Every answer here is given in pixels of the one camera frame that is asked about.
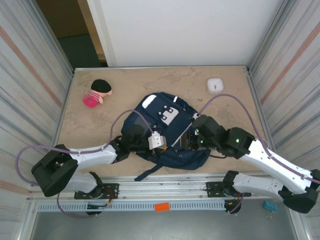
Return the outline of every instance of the orange label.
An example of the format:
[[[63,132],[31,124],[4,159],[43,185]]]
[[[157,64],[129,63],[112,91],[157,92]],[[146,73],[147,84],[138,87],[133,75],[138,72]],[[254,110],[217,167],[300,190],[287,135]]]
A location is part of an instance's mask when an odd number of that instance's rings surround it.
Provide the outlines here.
[[[156,212],[163,212],[170,210],[170,204],[168,202],[158,203],[154,205]]]

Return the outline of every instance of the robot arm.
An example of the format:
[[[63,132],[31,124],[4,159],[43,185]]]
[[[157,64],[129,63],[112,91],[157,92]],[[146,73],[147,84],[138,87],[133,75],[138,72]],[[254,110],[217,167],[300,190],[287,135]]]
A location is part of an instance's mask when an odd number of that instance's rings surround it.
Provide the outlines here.
[[[133,125],[123,136],[118,136],[105,145],[67,149],[63,144],[56,148],[70,151],[69,154],[51,150],[36,165],[31,173],[46,197],[61,191],[80,191],[97,198],[102,192],[102,181],[94,172],[79,172],[101,164],[113,164],[126,159],[130,152],[152,153],[153,149],[166,145],[166,139],[154,132],[145,136],[140,125]]]
[[[237,171],[228,171],[222,181],[223,189],[228,195],[261,194],[280,199],[287,207],[300,213],[308,213],[315,205],[319,184],[307,177],[319,180],[318,169],[303,169],[269,150],[272,156],[286,167],[281,166],[267,155],[262,143],[253,135],[238,127],[225,130],[210,116],[197,117],[192,126],[196,135],[196,140],[191,146],[193,149],[215,149],[227,157],[251,163],[275,178],[253,177]],[[298,171],[304,177],[299,177],[288,168]]]

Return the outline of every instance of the navy backpack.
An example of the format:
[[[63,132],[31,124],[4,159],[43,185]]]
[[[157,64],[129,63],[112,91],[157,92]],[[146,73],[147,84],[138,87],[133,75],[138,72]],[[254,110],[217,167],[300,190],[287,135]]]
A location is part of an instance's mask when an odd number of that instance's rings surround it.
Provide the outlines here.
[[[156,148],[155,155],[136,153],[141,158],[155,163],[156,166],[139,175],[135,181],[141,181],[163,166],[195,170],[206,162],[210,150],[184,149],[180,140],[174,144],[190,125],[193,115],[197,113],[186,101],[166,92],[156,92],[145,96],[135,110],[142,114],[154,131],[166,138],[167,144],[166,150]],[[124,121],[121,133],[125,134],[134,124],[141,125],[145,129],[145,135],[151,134],[145,122],[134,112]],[[187,133],[194,131],[191,126]]]

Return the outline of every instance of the corrugated metal wall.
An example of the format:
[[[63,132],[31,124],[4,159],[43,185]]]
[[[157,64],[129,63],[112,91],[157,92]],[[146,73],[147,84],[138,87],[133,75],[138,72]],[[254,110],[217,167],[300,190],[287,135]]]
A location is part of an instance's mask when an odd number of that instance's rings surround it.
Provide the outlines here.
[[[253,82],[278,153],[320,169],[320,1],[295,1],[278,27]],[[320,239],[320,203],[305,217]]]
[[[0,239],[12,239],[29,185],[15,172],[15,156],[27,145],[51,145],[72,78],[33,1],[0,1]],[[22,174],[44,151],[22,155]]]

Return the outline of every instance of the black hat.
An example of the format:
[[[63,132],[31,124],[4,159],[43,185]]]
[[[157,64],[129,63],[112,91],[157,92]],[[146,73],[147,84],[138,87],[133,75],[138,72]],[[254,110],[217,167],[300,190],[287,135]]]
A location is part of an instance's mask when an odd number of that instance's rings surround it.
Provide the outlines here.
[[[108,93],[111,91],[111,86],[106,80],[97,79],[93,81],[91,90],[97,91],[99,93]]]

